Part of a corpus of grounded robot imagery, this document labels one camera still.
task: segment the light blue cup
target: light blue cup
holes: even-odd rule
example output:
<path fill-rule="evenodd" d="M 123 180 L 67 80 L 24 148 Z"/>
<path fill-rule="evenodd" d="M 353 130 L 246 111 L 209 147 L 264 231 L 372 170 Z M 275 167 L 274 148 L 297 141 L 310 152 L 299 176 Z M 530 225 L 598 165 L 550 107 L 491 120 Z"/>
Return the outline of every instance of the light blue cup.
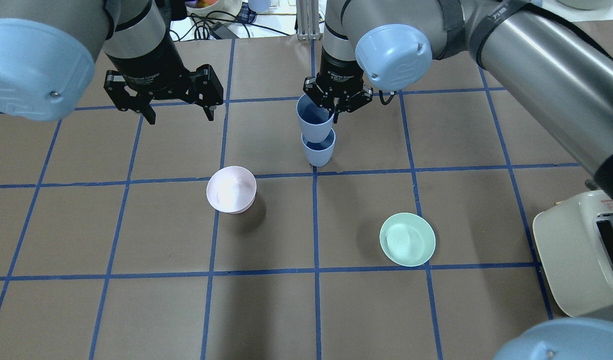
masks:
<path fill-rule="evenodd" d="M 400 212 L 382 225 L 380 246 L 394 263 L 417 267 L 431 259 L 435 252 L 435 233 L 425 219 L 410 212 Z"/>
<path fill-rule="evenodd" d="M 318 107 L 307 94 L 304 94 L 298 98 L 295 112 L 306 141 L 312 143 L 325 141 L 334 126 L 334 117 L 329 116 L 329 111 Z"/>
<path fill-rule="evenodd" d="M 323 167 L 331 159 L 334 154 L 334 145 L 336 145 L 336 132 L 331 129 L 329 135 L 323 141 L 314 143 L 308 141 L 302 134 L 302 148 L 309 163 L 314 167 Z"/>

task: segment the grid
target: grid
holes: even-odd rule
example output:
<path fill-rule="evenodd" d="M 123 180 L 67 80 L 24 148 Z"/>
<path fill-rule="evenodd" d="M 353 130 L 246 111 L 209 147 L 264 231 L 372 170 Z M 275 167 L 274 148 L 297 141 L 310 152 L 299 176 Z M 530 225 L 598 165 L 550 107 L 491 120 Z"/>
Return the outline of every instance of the grid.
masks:
<path fill-rule="evenodd" d="M 233 76 L 233 64 L 234 64 L 234 52 L 235 52 L 236 41 L 231 41 L 230 48 L 230 57 L 229 57 L 229 73 L 228 80 L 226 85 L 226 98 L 224 101 L 226 108 L 226 116 L 224 119 L 224 126 L 222 130 L 222 144 L 220 150 L 220 169 L 224 167 L 225 164 L 225 150 L 227 146 L 227 132 L 229 130 L 229 105 L 231 103 L 245 103 L 245 102 L 260 102 L 260 101 L 295 101 L 297 100 L 297 96 L 287 96 L 287 97 L 268 97 L 268 98 L 247 98 L 247 99 L 238 99 L 231 100 L 231 81 Z M 316 50 L 315 43 L 311 41 L 311 75 L 315 75 L 316 73 Z M 551 311 L 551 305 L 549 304 L 549 299 L 547 298 L 547 289 L 542 277 L 542 265 L 538 261 L 536 249 L 533 246 L 533 240 L 531 237 L 531 232 L 529 229 L 529 222 L 524 210 L 524 206 L 522 203 L 521 195 L 519 192 L 519 187 L 516 182 L 514 170 L 517 169 L 536 169 L 536 168 L 548 168 L 548 167 L 578 167 L 579 165 L 576 163 L 563 163 L 563 164 L 521 164 L 514 165 L 512 164 L 509 153 L 506 148 L 505 138 L 503 136 L 503 132 L 501 130 L 500 123 L 497 118 L 496 109 L 494 107 L 494 102 L 492 101 L 491 92 L 494 91 L 503 91 L 504 88 L 490 88 L 487 84 L 487 79 L 485 78 L 485 73 L 482 69 L 479 70 L 480 77 L 482 80 L 482 88 L 465 88 L 465 89 L 440 89 L 440 90 L 421 90 L 421 91 L 401 91 L 398 94 L 398 100 L 400 102 L 400 112 L 402 116 L 402 126 L 404 127 L 404 136 L 405 136 L 405 144 L 407 149 L 407 155 L 409 159 L 409 168 L 394 168 L 388 170 L 354 170 L 354 171 L 318 171 L 316 167 L 313 167 L 311 172 L 301 172 L 301 173 L 268 173 L 256 175 L 257 179 L 266 179 L 266 178 L 312 178 L 312 202 L 313 202 L 313 260 L 314 267 L 313 268 L 279 268 L 279 269 L 261 269 L 261 270 L 241 270 L 241 271 L 215 271 L 215 256 L 216 256 L 216 247 L 217 247 L 217 237 L 218 237 L 218 223 L 220 221 L 219 212 L 215 212 L 213 219 L 213 233 L 212 233 L 212 244 L 211 244 L 211 253 L 210 253 L 210 264 L 208 271 L 196 271 L 196 272 L 181 272 L 181 273 L 112 273 L 113 261 L 115 257 L 115 250 L 117 247 L 117 242 L 119 239 L 119 234 L 122 227 L 122 219 L 124 216 L 124 209 L 126 206 L 128 194 L 133 184 L 141 184 L 141 183 L 169 183 L 169 182 L 206 182 L 209 180 L 208 177 L 200 177 L 200 178 L 152 178 L 152 179 L 140 179 L 140 178 L 132 178 L 131 173 L 133 171 L 133 164 L 135 161 L 138 143 L 140 141 L 140 132 L 142 129 L 142 125 L 144 123 L 144 119 L 140 117 L 139 123 L 137 126 L 137 132 L 135 133 L 135 139 L 133 141 L 133 148 L 130 157 L 130 162 L 128 166 L 128 172 L 126 174 L 126 180 L 124 181 L 107 181 L 107 182 L 74 182 L 74 183 L 44 183 L 44 175 L 47 170 L 49 160 L 51 159 L 51 154 L 53 152 L 53 148 L 60 132 L 60 127 L 62 121 L 58 121 L 57 126 L 55 127 L 55 132 L 53 133 L 53 137 L 48 148 L 48 153 L 46 154 L 44 165 L 42 167 L 39 179 L 35 184 L 1 184 L 0 189 L 12 189 L 12 188 L 30 188 L 34 189 L 34 193 L 32 196 L 32 201 L 30 203 L 30 207 L 28 208 L 27 215 L 25 217 L 24 225 L 21 230 L 21 234 L 16 245 L 16 249 L 14 251 L 14 255 L 11 260 L 11 264 L 9 266 L 9 270 L 6 276 L 0 276 L 0 281 L 4 281 L 4 286 L 2 292 L 0 294 L 0 310 L 3 304 L 3 301 L 7 295 L 7 289 L 11 281 L 32 281 L 32 280 L 104 280 L 103 282 L 103 290 L 101 292 L 98 312 L 96 315 L 96 321 L 93 331 L 93 336 L 91 339 L 91 348 L 89 352 L 89 360 L 94 358 L 94 354 L 96 351 L 96 342 L 99 333 L 99 328 L 101 325 L 101 319 L 103 316 L 103 312 L 105 310 L 105 300 L 106 293 L 109 285 L 109 281 L 112 279 L 139 279 L 139 278 L 185 278 L 185 277 L 206 277 L 208 279 L 208 285 L 206 289 L 206 303 L 204 310 L 204 325 L 203 325 L 203 338 L 201 342 L 201 359 L 204 360 L 206 358 L 207 353 L 207 345 L 208 345 L 208 332 L 209 332 L 209 321 L 211 318 L 211 295 L 213 289 L 213 278 L 218 276 L 252 276 L 252 275 L 266 275 L 266 274 L 313 274 L 315 277 L 315 337 L 316 337 L 316 356 L 318 359 L 322 358 L 322 344 L 321 344 L 321 312 L 320 312 L 320 274 L 322 273 L 331 273 L 331 272 L 380 272 L 380 271 L 423 271 L 426 273 L 427 278 L 427 289 L 428 289 L 428 299 L 430 302 L 430 314 L 433 325 L 433 332 L 436 342 L 436 351 L 437 358 L 439 360 L 443 359 L 442 355 L 442 344 L 441 344 L 441 334 L 438 325 L 437 318 L 437 310 L 435 307 L 435 296 L 433 291 L 433 271 L 436 270 L 447 270 L 447 269 L 503 269 L 503 268 L 534 268 L 535 275 L 537 276 L 537 280 L 539 282 L 540 291 L 542 294 L 542 298 L 544 300 L 544 307 L 546 309 L 546 313 L 549 319 L 553 319 L 553 313 Z M 412 152 L 411 140 L 409 137 L 409 129 L 407 123 L 407 112 L 405 110 L 405 98 L 407 95 L 415 95 L 415 94 L 441 94 L 441 93 L 449 93 L 449 92 L 484 92 L 488 104 L 491 110 L 492 118 L 494 121 L 494 125 L 497 131 L 497 135 L 499 137 L 500 145 L 503 150 L 503 155 L 505 159 L 505 164 L 502 165 L 492 165 L 492 166 L 451 166 L 451 167 L 434 167 L 434 168 L 417 168 L 414 162 L 414 154 Z M 165 106 L 176 106 L 185 104 L 183 102 L 169 102 L 169 103 L 158 103 L 153 104 L 154 107 L 165 107 Z M 113 106 L 90 106 L 90 107 L 78 107 L 77 111 L 86 111 L 86 110 L 96 110 L 96 109 L 113 109 Z M 361 175 L 361 174 L 395 174 L 395 173 L 410 173 L 411 174 L 411 184 L 414 195 L 414 202 L 416 205 L 417 214 L 423 216 L 423 208 L 421 206 L 421 201 L 419 198 L 419 190 L 417 186 L 417 174 L 425 173 L 425 172 L 444 172 L 444 171 L 486 171 L 486 170 L 507 170 L 508 176 L 510 177 L 514 195 L 517 201 L 517 207 L 519 209 L 519 213 L 521 215 L 521 220 L 524 226 L 524 232 L 526 234 L 526 240 L 528 241 L 528 247 L 530 249 L 530 253 L 532 256 L 531 262 L 504 262 L 504 263 L 485 263 L 485 264 L 438 264 L 432 265 L 430 262 L 426 262 L 421 266 L 417 266 L 415 268 L 407 268 L 403 266 L 355 266 L 355 267 L 332 267 L 332 268 L 321 268 L 320 267 L 320 250 L 319 250 L 319 239 L 318 239 L 318 178 L 327 177 L 327 176 L 342 176 L 342 175 Z M 117 217 L 117 224 L 115 228 L 115 233 L 113 237 L 112 247 L 110 250 L 110 255 L 108 257 L 108 265 L 105 273 L 93 274 L 93 275 L 21 275 L 14 276 L 14 268 L 16 266 L 16 261 L 21 250 L 21 246 L 23 241 L 25 240 L 26 230 L 32 217 L 33 209 L 39 194 L 39 191 L 43 188 L 50 187 L 103 187 L 110 185 L 124 185 L 123 197 L 121 200 L 121 207 L 119 210 L 119 215 Z"/>

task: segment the blue cup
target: blue cup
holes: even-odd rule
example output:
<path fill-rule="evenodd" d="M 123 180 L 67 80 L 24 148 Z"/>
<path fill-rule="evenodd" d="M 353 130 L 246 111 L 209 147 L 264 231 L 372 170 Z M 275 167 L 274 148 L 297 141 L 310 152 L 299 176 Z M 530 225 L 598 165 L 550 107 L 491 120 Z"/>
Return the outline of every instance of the blue cup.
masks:
<path fill-rule="evenodd" d="M 304 154 L 309 163 L 314 167 L 323 167 L 331 155 L 334 153 L 334 145 L 336 145 L 336 132 L 331 129 L 327 137 L 320 142 L 308 141 L 304 134 L 302 134 L 302 148 Z"/>
<path fill-rule="evenodd" d="M 318 107 L 304 94 L 298 98 L 295 112 L 306 141 L 315 144 L 325 141 L 334 126 L 334 117 L 329 116 L 329 111 Z"/>

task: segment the mint green bowl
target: mint green bowl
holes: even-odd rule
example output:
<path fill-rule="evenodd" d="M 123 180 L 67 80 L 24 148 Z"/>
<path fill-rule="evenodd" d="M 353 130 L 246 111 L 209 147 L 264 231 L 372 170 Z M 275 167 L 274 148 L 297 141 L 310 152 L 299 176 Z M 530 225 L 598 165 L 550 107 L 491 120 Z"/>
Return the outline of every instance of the mint green bowl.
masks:
<path fill-rule="evenodd" d="M 394 263 L 417 267 L 431 259 L 435 251 L 435 233 L 425 219 L 410 212 L 400 212 L 382 224 L 380 246 Z"/>

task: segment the robotic arm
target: robotic arm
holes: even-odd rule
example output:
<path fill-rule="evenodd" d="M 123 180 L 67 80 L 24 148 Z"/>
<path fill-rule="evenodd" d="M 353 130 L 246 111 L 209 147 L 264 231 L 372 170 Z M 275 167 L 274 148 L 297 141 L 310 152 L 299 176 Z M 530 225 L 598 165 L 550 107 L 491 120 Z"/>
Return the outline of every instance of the robotic arm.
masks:
<path fill-rule="evenodd" d="M 469 50 L 613 198 L 613 59 L 528 0 L 329 0 L 320 71 L 304 92 L 330 112 L 404 89 Z"/>
<path fill-rule="evenodd" d="M 0 111 L 36 121 L 68 116 L 103 49 L 117 68 L 107 71 L 104 88 L 120 111 L 141 113 L 153 125 L 151 100 L 179 99 L 201 106 L 212 121 L 224 102 L 222 84 L 210 64 L 185 68 L 169 36 L 171 19 L 161 12 L 182 19 L 185 3 L 0 0 Z"/>

